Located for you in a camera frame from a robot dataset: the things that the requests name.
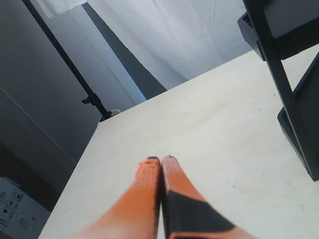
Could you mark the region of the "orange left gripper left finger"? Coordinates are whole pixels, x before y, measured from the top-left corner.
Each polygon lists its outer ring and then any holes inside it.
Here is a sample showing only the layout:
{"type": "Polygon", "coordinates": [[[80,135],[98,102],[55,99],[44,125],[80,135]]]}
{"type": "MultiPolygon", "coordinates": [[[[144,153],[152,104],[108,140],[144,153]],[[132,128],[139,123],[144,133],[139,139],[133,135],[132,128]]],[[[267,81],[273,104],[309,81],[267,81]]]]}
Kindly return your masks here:
{"type": "Polygon", "coordinates": [[[160,160],[139,164],[131,186],[100,219],[76,239],[155,239],[160,209],[160,160]]]}

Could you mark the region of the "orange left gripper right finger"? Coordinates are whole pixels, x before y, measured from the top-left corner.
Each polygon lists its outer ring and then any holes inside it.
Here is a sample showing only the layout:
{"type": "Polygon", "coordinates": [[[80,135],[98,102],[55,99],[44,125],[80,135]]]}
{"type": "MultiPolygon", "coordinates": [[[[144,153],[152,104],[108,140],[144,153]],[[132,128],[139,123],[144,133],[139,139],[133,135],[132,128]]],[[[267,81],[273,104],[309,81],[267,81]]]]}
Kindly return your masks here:
{"type": "Polygon", "coordinates": [[[197,191],[178,160],[162,160],[162,213],[167,239],[253,239],[216,211],[197,191]]]}

